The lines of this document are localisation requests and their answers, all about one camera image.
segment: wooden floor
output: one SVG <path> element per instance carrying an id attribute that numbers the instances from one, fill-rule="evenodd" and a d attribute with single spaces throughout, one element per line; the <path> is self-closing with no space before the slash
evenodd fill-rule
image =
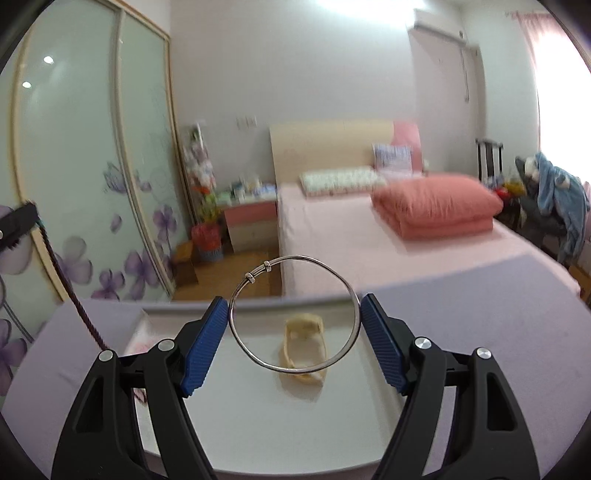
<path id="1" fill-rule="evenodd" d="M 219 262 L 198 264 L 195 267 L 198 284 L 179 287 L 173 301 L 211 300 L 217 295 L 229 299 L 246 272 L 261 265 L 265 260 L 279 257 L 278 248 L 227 254 Z M 281 270 L 279 265 L 271 273 L 261 274 L 256 282 L 247 285 L 240 298 L 280 297 Z"/>

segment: sliding wardrobe door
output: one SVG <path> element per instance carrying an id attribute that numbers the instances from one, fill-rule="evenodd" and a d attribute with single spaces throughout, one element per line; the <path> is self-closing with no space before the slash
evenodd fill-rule
<path id="1" fill-rule="evenodd" d="M 10 110 L 20 51 L 14 51 L 0 73 L 0 216 L 19 204 L 11 168 Z M 18 366 L 58 302 L 30 236 L 0 254 L 0 407 Z"/>
<path id="2" fill-rule="evenodd" d="M 35 22 L 17 80 L 16 161 L 78 296 L 159 300 L 116 133 L 119 16 L 93 0 L 56 0 Z"/>
<path id="3" fill-rule="evenodd" d="M 187 240 L 187 223 L 170 125 L 165 49 L 162 37 L 125 16 L 119 93 L 126 160 L 150 237 L 172 279 L 170 257 Z"/>

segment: pink drawer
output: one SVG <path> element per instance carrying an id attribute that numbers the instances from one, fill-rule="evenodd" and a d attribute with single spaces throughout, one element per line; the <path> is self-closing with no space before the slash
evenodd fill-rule
<path id="1" fill-rule="evenodd" d="M 230 207 L 224 210 L 224 215 L 228 226 L 274 220 L 277 218 L 277 203 L 259 202 Z"/>

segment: patterned pillow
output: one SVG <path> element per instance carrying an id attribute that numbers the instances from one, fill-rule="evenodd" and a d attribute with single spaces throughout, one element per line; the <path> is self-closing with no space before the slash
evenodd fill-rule
<path id="1" fill-rule="evenodd" d="M 376 145 L 374 144 L 375 169 L 396 171 L 411 171 L 411 147 L 400 145 Z"/>
<path id="2" fill-rule="evenodd" d="M 307 197 L 372 192 L 386 184 L 371 167 L 313 170 L 300 175 L 300 181 Z"/>

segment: blue clothing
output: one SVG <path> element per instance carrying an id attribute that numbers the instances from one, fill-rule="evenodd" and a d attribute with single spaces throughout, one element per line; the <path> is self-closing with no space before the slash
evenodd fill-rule
<path id="1" fill-rule="evenodd" d="M 562 263 L 566 257 L 578 257 L 583 249 L 589 199 L 577 177 L 553 166 L 542 152 L 536 153 L 535 159 L 540 171 L 540 213 L 547 216 L 556 208 L 566 225 L 566 240 L 558 252 L 558 262 Z"/>

